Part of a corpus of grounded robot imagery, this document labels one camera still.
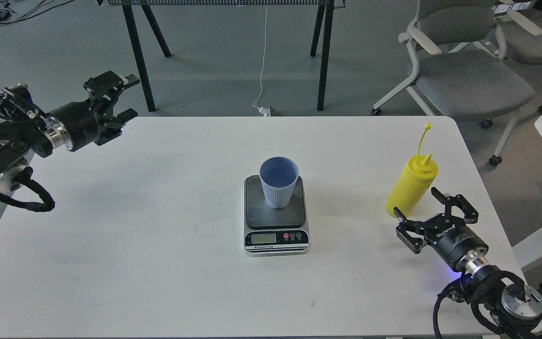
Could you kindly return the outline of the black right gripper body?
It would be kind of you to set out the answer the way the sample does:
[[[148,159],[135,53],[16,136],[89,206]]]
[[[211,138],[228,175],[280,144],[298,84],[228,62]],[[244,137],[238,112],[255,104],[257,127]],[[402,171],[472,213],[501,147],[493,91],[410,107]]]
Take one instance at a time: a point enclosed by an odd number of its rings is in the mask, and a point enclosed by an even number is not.
[[[482,255],[488,253],[488,245],[466,226],[462,218],[435,215],[426,223],[425,240],[454,272],[464,271],[465,264],[461,260],[470,251]]]

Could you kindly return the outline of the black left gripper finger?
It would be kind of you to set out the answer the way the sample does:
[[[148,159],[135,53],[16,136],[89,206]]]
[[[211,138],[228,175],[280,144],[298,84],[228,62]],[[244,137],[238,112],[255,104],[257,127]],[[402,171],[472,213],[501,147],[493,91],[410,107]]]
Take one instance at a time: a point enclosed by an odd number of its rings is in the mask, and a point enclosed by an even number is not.
[[[113,139],[120,137],[122,135],[122,128],[132,120],[133,118],[138,117],[138,113],[134,109],[127,109],[122,113],[119,113],[118,116],[113,116],[111,120],[104,122],[99,122],[99,137],[96,139],[97,146],[106,144]]]
[[[89,93],[89,101],[95,105],[114,106],[122,92],[140,83],[140,79],[130,74],[125,77],[107,71],[88,79],[83,87]]]

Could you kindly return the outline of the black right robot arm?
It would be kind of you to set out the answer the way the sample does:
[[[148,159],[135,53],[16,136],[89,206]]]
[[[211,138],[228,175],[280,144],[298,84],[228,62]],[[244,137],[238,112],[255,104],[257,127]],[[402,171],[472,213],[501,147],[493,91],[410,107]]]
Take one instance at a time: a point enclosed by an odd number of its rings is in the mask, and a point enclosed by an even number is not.
[[[426,221],[413,221],[397,208],[396,233],[415,254],[430,245],[443,261],[461,276],[438,294],[433,309],[435,337],[442,337],[438,311],[445,298],[467,303],[476,320],[491,332],[512,339],[542,339],[542,283],[538,289],[518,275],[488,263],[488,245],[470,228],[478,211],[463,195],[445,196],[436,187],[432,195],[443,204],[441,214]]]

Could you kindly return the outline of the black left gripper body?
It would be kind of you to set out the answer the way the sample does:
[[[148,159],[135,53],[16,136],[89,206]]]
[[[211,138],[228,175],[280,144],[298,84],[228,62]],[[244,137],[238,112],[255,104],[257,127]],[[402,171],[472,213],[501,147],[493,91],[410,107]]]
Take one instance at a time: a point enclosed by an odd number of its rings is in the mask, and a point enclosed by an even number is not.
[[[107,129],[112,121],[112,103],[107,99],[71,102],[45,116],[45,136],[52,148],[75,152],[90,142],[103,145],[112,139]]]

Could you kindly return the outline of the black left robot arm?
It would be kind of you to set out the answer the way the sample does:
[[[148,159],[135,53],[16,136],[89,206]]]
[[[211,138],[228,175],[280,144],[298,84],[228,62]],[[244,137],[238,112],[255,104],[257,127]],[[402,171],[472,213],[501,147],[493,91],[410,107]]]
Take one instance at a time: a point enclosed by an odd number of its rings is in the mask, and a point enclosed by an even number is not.
[[[113,107],[125,89],[139,82],[135,75],[107,71],[84,83],[88,99],[48,113],[33,102],[25,84],[0,90],[0,202],[34,212],[53,210],[52,196],[32,179],[25,155],[48,157],[58,147],[75,152],[91,142],[103,145],[120,137],[137,112],[114,115]]]

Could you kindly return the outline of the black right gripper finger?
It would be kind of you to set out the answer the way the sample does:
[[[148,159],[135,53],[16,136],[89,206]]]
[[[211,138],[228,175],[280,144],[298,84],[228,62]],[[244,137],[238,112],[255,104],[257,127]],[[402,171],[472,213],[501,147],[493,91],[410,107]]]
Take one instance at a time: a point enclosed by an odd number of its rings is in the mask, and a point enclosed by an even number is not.
[[[413,221],[407,219],[403,212],[398,207],[393,208],[394,215],[397,217],[398,226],[396,227],[397,237],[414,253],[419,254],[422,247],[430,245],[435,247],[436,242],[429,240],[426,236],[426,228],[434,230],[434,222],[431,220],[435,217],[431,217],[426,221]]]
[[[473,208],[468,200],[461,194],[447,196],[441,193],[436,187],[431,188],[431,194],[445,207],[442,214],[435,215],[430,219],[431,229],[460,229],[468,224],[475,224],[478,221],[479,213]],[[452,214],[452,208],[457,207],[464,214],[464,217],[457,217]]]

